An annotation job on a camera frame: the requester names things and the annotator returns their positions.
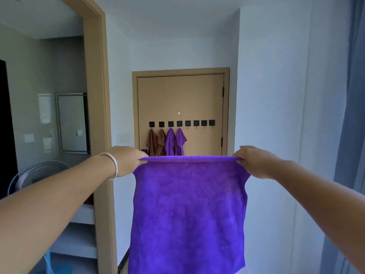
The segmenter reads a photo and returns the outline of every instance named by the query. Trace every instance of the blue curtain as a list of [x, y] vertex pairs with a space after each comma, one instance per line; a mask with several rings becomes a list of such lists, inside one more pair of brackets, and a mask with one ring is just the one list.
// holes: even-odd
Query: blue curtain
[[[348, 88], [344, 123], [338, 148], [334, 180], [358, 190], [360, 165], [365, 157], [365, 6], [364, 0], [352, 0], [348, 59]], [[356, 273], [335, 245], [325, 238], [320, 274]]]

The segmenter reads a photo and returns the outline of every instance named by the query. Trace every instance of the towel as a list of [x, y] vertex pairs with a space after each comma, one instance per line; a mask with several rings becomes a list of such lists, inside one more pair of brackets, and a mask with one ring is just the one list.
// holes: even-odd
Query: towel
[[234, 274], [244, 263], [249, 174], [236, 157], [143, 158], [128, 274]]
[[172, 128], [170, 128], [166, 135], [166, 142], [165, 142], [166, 156], [175, 155], [175, 144], [176, 144], [175, 132]]
[[149, 155], [150, 157], [157, 156], [158, 137], [152, 128], [148, 133], [146, 147], [147, 147], [147, 155]]
[[176, 132], [176, 151], [175, 156], [184, 156], [183, 145], [186, 142], [186, 137], [184, 136], [183, 130], [179, 128]]
[[160, 129], [160, 131], [158, 132], [157, 156], [166, 156], [165, 140], [166, 140], [166, 134], [163, 131], [163, 129]]

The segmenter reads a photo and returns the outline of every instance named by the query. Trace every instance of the wall switch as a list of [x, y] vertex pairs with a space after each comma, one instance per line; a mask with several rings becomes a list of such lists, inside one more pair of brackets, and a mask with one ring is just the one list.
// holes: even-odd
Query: wall switch
[[34, 142], [34, 134], [25, 134], [24, 142], [25, 143]]

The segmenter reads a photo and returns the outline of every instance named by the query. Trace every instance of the silver bracelet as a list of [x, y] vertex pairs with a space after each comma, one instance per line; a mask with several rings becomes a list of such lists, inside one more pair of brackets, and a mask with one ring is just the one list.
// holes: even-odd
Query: silver bracelet
[[109, 158], [111, 158], [114, 165], [115, 165], [115, 175], [114, 175], [114, 177], [108, 178], [109, 181], [112, 181], [118, 175], [118, 164], [116, 162], [116, 159], [112, 154], [109, 154], [107, 152], [100, 153], [98, 156], [101, 156], [101, 155], [102, 156], [108, 156]]

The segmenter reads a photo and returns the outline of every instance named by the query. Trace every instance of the wooden door frame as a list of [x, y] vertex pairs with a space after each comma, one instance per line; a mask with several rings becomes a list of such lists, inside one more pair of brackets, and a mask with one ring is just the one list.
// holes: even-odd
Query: wooden door frame
[[225, 93], [224, 93], [224, 97], [223, 97], [222, 156], [226, 156], [227, 155], [227, 138], [228, 138], [229, 67], [134, 71], [134, 72], [132, 72], [134, 147], [137, 149], [140, 149], [140, 146], [139, 146], [139, 117], [138, 117], [138, 78], [167, 77], [167, 76], [192, 76], [192, 75], [209, 75], [209, 74], [223, 74], [223, 84], [224, 84], [224, 88], [225, 88]]
[[[112, 147], [106, 17], [94, 0], [62, 0], [84, 22], [91, 155]], [[117, 272], [114, 188], [105, 181], [94, 192], [99, 274]]]

